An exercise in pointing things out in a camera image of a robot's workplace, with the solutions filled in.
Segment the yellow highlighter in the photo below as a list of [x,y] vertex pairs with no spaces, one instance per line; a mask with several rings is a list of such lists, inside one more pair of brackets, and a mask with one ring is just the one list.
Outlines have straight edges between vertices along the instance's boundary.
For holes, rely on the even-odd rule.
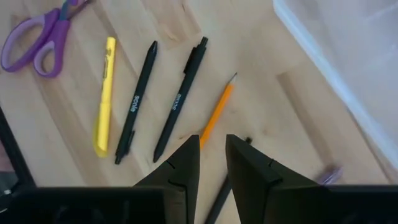
[[116,39],[113,37],[108,37],[106,41],[105,70],[101,104],[99,106],[99,115],[94,133],[94,147],[99,157],[106,157],[108,154],[109,121],[111,118],[111,97],[115,48]]

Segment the scissor blade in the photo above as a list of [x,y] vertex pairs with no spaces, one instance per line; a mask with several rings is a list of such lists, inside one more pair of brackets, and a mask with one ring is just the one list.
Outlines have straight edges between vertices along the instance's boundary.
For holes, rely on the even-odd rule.
[[62,4],[60,20],[67,20],[68,19],[68,10],[69,10],[69,2],[65,1]]
[[68,20],[72,19],[75,15],[81,12],[87,5],[93,3],[94,0],[86,0],[82,4],[80,4],[73,12],[71,12],[68,16]]

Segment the sharpened pencil point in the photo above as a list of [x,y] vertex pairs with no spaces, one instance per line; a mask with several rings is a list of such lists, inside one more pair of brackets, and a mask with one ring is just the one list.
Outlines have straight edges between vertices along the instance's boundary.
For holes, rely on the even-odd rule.
[[234,84],[235,83],[237,75],[238,75],[238,73],[235,73],[235,75],[232,76],[231,80],[229,81],[229,84]]

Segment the light wood surface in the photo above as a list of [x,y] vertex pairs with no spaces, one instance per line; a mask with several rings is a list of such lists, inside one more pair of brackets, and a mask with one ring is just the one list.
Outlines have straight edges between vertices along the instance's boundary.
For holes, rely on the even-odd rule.
[[[3,1],[0,42],[23,19],[61,1]],[[92,132],[100,102],[107,36],[118,40],[109,157],[97,158]],[[192,47],[208,50],[164,155],[152,156],[183,79]],[[21,53],[35,34],[21,42]],[[120,166],[114,152],[150,44],[159,53],[136,122],[131,153]],[[39,186],[132,186],[191,134],[200,134],[231,76],[236,87],[201,152],[195,223],[203,223],[226,175],[225,136],[252,145],[314,178],[331,163],[342,184],[388,184],[394,170],[375,157],[358,125],[272,10],[271,0],[97,0],[72,21],[63,72],[43,79],[32,66],[0,71],[4,110]],[[218,223],[239,223],[231,194]]]

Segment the black pen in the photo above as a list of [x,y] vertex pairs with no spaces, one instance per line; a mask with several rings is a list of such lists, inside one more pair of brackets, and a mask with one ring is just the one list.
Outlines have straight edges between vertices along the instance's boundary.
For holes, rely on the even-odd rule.
[[171,112],[169,114],[169,117],[167,118],[159,141],[157,142],[154,153],[154,162],[157,162],[159,160],[164,152],[164,149],[166,148],[169,137],[172,134],[175,122],[177,121],[178,115],[181,112],[181,108],[188,95],[189,89],[192,86],[193,79],[195,79],[195,76],[199,69],[200,62],[205,55],[207,41],[208,39],[206,37],[202,38],[200,44],[192,49],[191,55],[189,56],[188,62],[184,69],[184,80],[181,84],[177,96],[175,97]]
[[131,105],[129,107],[129,112],[127,114],[126,122],[123,126],[122,135],[120,136],[120,141],[118,144],[118,149],[116,150],[116,160],[115,164],[120,164],[122,158],[127,155],[130,151],[130,145],[132,138],[134,137],[135,131],[132,129],[134,127],[134,122],[136,121],[139,106],[144,96],[144,92],[149,80],[150,72],[154,66],[155,58],[157,54],[157,42],[150,46],[148,50],[147,57],[142,67],[141,74],[138,79],[136,92],[132,97]]

